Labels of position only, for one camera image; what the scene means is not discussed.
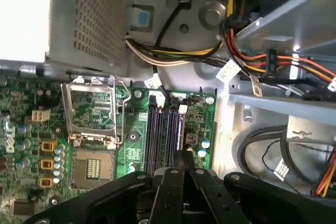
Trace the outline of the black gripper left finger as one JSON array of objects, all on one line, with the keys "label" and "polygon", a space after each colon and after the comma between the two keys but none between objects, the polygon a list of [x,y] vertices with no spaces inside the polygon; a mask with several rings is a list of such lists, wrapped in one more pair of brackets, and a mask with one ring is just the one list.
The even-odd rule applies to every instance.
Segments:
[{"label": "black gripper left finger", "polygon": [[185,151],[155,176],[137,171],[62,202],[26,223],[181,223]]}]

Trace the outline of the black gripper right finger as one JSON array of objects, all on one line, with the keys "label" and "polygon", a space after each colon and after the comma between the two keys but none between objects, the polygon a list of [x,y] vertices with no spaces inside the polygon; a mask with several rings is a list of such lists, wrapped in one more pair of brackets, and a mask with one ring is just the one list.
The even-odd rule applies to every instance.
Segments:
[{"label": "black gripper right finger", "polygon": [[220,180],[185,152],[185,199],[196,223],[317,223],[318,203],[243,173]]}]

